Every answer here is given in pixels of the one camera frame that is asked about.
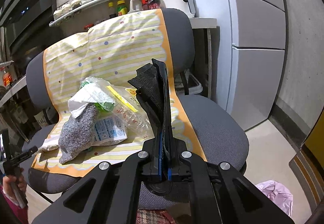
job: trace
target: metal bolt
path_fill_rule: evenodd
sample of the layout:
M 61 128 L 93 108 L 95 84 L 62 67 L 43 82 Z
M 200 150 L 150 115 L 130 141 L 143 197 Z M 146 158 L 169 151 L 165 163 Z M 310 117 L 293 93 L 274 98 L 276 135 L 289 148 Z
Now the metal bolt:
M 231 165 L 227 162 L 221 163 L 221 169 L 223 169 L 223 170 L 228 170 L 230 167 L 231 167 Z
M 192 156 L 191 152 L 185 151 L 181 153 L 182 157 L 184 158 L 189 158 Z
M 147 157 L 148 156 L 148 152 L 146 152 L 146 151 L 140 151 L 139 153 L 138 153 L 138 157 L 139 158 L 145 158 L 145 157 Z
M 101 170 L 106 170 L 106 169 L 109 168 L 109 163 L 107 163 L 107 162 L 102 162 L 102 163 L 99 164 L 99 168 L 100 168 Z

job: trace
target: gray office chair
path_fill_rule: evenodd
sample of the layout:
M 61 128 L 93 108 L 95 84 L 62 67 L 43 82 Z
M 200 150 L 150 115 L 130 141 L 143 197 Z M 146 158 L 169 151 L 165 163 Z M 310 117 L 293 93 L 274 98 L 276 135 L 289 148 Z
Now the gray office chair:
M 162 9 L 169 38 L 174 73 L 188 69 L 194 59 L 195 49 L 193 34 L 188 17 L 177 9 Z M 47 94 L 43 72 L 43 53 L 36 56 L 26 71 L 27 88 L 34 105 L 48 107 L 51 100 Z M 248 140 L 244 131 L 215 102 L 200 95 L 180 96 L 179 100 L 195 130 L 199 142 L 209 162 L 218 164 L 230 162 L 241 170 L 248 154 Z M 40 147 L 54 125 L 38 131 L 30 143 L 25 143 L 23 150 L 36 145 Z M 55 194 L 66 191 L 80 178 L 62 174 L 52 174 L 31 168 L 34 158 L 21 164 L 25 169 L 24 177 L 31 188 L 36 191 Z M 170 194 L 160 197 L 141 186 L 139 208 L 163 209 L 176 203 L 189 201 L 188 184 L 173 183 Z

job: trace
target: hand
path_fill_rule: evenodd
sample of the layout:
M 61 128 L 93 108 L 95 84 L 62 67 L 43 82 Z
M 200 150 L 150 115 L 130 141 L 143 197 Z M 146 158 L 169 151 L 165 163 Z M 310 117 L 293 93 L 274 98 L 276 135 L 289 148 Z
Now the hand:
M 10 183 L 11 182 L 16 182 L 17 181 L 17 177 L 15 176 L 11 176 L 11 175 L 8 175 L 8 176 L 5 176 L 3 177 L 2 179 L 2 182 L 3 182 L 3 190 L 4 192 L 12 199 L 14 199 L 15 201 L 17 201 L 16 199 L 16 196 L 15 196 L 15 193 L 13 192 L 11 186 L 10 186 Z M 26 193 L 26 188 L 27 188 L 27 183 L 23 177 L 23 175 L 20 175 L 20 177 L 18 178 L 18 188 L 23 192 L 23 193 Z

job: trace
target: tile floor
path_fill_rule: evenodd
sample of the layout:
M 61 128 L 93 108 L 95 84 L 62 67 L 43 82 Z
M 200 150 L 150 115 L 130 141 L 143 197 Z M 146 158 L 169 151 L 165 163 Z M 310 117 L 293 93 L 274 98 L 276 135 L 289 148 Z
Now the tile floor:
M 292 218 L 295 224 L 304 224 L 310 217 L 311 211 L 306 196 L 288 165 L 295 155 L 294 149 L 268 120 L 246 134 L 250 142 L 250 150 L 244 176 L 253 184 L 271 179 L 284 184 L 294 196 Z M 55 200 L 60 194 L 47 196 L 51 200 Z M 27 198 L 29 201 L 29 222 L 31 223 L 50 204 L 29 187 L 27 188 Z M 172 208 L 170 213 L 174 216 L 189 214 L 188 205 Z

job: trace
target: yellow striped fabric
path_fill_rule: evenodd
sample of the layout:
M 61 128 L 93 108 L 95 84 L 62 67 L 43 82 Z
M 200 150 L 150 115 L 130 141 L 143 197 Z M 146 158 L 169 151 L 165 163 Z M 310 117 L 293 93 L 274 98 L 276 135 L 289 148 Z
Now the yellow striped fabric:
M 166 28 L 161 10 L 143 11 L 120 16 L 77 33 L 50 46 L 44 53 L 44 76 L 48 94 L 60 115 L 60 121 L 48 138 L 59 137 L 69 119 L 68 100 L 79 90 L 80 81 L 94 76 L 118 86 L 131 87 L 127 82 L 136 70 L 151 63 L 164 61 L 169 76 L 172 129 L 174 136 L 186 142 L 205 159 L 197 136 L 175 94 L 173 67 Z M 73 161 L 61 165 L 59 149 L 36 156 L 33 168 L 51 173 L 84 176 L 102 161 L 112 164 L 124 161 L 140 151 L 144 139 L 128 130 L 128 138 L 115 146 L 94 146 Z

